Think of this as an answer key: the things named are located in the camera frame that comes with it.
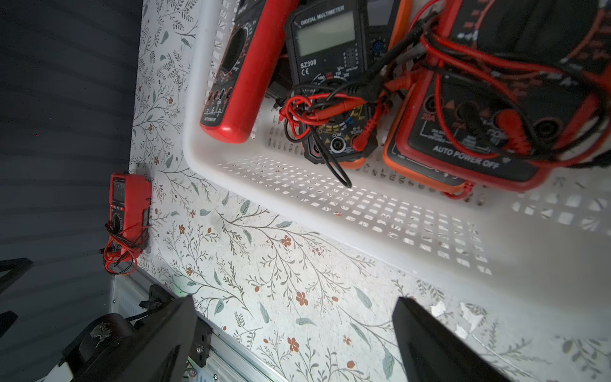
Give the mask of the small black multimeter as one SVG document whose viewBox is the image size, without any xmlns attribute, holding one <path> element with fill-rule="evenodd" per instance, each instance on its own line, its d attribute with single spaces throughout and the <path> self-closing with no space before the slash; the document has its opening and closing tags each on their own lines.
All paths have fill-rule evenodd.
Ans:
<svg viewBox="0 0 611 382">
<path fill-rule="evenodd" d="M 372 118 L 369 102 L 354 94 L 369 68 L 368 25 L 365 1 L 309 1 L 284 26 L 293 81 L 279 112 L 285 135 L 347 188 L 353 183 L 343 165 L 364 159 L 376 145 L 353 148 Z"/>
</svg>

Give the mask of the orange multimeter with leads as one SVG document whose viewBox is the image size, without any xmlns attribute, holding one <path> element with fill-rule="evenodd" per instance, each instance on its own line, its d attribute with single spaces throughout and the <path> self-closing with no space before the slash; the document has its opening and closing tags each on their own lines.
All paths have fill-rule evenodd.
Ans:
<svg viewBox="0 0 611 382">
<path fill-rule="evenodd" d="M 413 2 L 411 0 L 368 0 L 368 48 L 372 65 L 407 33 Z"/>
</svg>

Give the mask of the white plastic basket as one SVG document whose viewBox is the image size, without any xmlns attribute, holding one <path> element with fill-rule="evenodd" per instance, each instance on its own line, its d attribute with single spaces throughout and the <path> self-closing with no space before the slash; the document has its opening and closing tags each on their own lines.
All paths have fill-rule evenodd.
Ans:
<svg viewBox="0 0 611 382">
<path fill-rule="evenodd" d="M 218 142 L 199 122 L 237 6 L 199 4 L 183 133 L 193 171 L 509 319 L 609 336 L 609 170 L 558 169 L 523 194 L 477 186 L 453 201 L 393 173 L 375 153 L 347 189 L 286 141 L 272 100 L 246 143 Z"/>
</svg>

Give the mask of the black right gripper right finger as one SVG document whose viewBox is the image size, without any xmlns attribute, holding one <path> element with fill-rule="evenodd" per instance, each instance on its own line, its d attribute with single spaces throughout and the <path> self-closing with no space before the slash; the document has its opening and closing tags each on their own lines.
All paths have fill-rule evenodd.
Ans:
<svg viewBox="0 0 611 382">
<path fill-rule="evenodd" d="M 392 322 L 408 381 L 508 380 L 414 299 L 397 300 Z"/>
</svg>

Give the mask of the large red multimeter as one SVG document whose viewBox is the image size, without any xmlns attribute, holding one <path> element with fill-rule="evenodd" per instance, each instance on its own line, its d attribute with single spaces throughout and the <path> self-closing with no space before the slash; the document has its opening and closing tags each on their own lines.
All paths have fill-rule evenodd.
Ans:
<svg viewBox="0 0 611 382">
<path fill-rule="evenodd" d="M 298 1 L 241 1 L 228 46 L 206 99 L 200 127 L 221 143 L 245 143 L 286 41 Z"/>
</svg>

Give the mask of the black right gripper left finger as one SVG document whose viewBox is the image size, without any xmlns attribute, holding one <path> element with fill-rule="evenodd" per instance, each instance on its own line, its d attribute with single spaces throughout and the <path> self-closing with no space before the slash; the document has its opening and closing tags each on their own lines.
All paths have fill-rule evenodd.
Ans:
<svg viewBox="0 0 611 382">
<path fill-rule="evenodd" d="M 181 381 L 193 343 L 193 299 L 175 299 L 134 327 L 118 314 L 97 318 L 71 342 L 74 381 Z"/>
</svg>

